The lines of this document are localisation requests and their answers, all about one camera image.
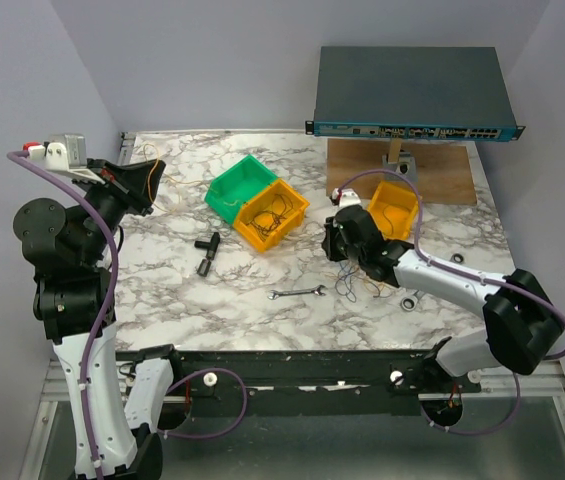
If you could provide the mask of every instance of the black clamp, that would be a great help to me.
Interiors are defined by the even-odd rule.
[[[193,246],[195,248],[200,248],[206,250],[206,257],[200,262],[198,267],[198,275],[201,277],[206,277],[209,274],[209,269],[211,268],[211,262],[215,258],[215,254],[218,251],[218,246],[220,245],[220,234],[218,232],[213,232],[211,235],[211,240],[205,242],[204,240],[196,240]]]

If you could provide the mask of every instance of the metal wrench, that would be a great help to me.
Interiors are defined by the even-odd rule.
[[[315,288],[306,288],[304,290],[287,290],[284,292],[278,292],[277,290],[271,290],[269,292],[269,299],[270,300],[275,300],[276,298],[280,298],[280,297],[290,297],[292,295],[308,295],[308,294],[313,294],[313,295],[318,295],[320,297],[326,295],[326,293],[324,293],[322,291],[323,288],[326,288],[324,285],[318,285]]]
[[[454,253],[453,255],[451,255],[451,261],[453,263],[461,265],[464,263],[464,256],[461,253]],[[418,302],[422,300],[422,297],[424,295],[426,295],[426,292],[423,292],[422,290],[416,290],[412,294],[407,295],[402,299],[402,301],[400,302],[400,307],[402,307],[402,310],[404,310],[405,312],[412,312],[413,310],[415,310],[415,307],[417,307]]]

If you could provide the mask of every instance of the orange bin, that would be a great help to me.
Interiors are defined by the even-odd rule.
[[[418,213],[418,201],[410,189],[383,181],[367,210],[385,239],[406,240]]]
[[[233,228],[256,250],[265,252],[302,225],[308,206],[304,197],[278,178],[242,206]]]

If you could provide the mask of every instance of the white marble surface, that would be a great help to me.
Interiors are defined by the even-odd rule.
[[[183,182],[210,181],[252,154],[298,190],[311,205],[304,224],[280,245],[260,254],[204,203],[206,184],[175,186],[163,178],[150,217],[127,216],[117,287],[118,348],[173,343],[181,349],[371,349],[425,348],[449,334],[470,332],[480,320],[454,305],[425,296],[414,312],[399,306],[402,289],[386,287],[374,298],[362,281],[357,302],[333,289],[336,263],[320,248],[324,219],[333,207],[325,196],[326,140],[303,133],[142,133],[154,144],[165,172]],[[478,194],[476,207],[426,205],[423,248],[466,265],[509,272],[513,262],[472,143],[467,144]],[[150,159],[154,150],[147,147]],[[219,231],[222,243],[207,278],[196,274],[204,252],[193,247]],[[324,284],[327,296],[271,301],[270,289]]]

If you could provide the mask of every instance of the marble tabletop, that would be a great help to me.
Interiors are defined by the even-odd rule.
[[[509,272],[513,261],[484,170],[473,143],[466,143],[478,197],[475,207],[425,205],[422,247],[467,266]],[[426,295],[404,312],[403,289],[386,287],[381,298],[354,279],[355,303],[334,289],[340,270],[320,247],[323,223],[334,212],[325,195],[326,140],[304,133],[159,132],[136,136],[132,162],[166,162],[148,217],[127,215],[116,290],[118,349],[172,343],[180,349],[305,350],[427,348],[447,335],[482,325],[462,309]],[[261,254],[205,202],[209,181],[252,154],[311,205],[301,227]],[[222,241],[209,276],[196,268],[204,256],[197,239],[218,231]],[[324,297],[269,300],[271,289],[327,286]]]

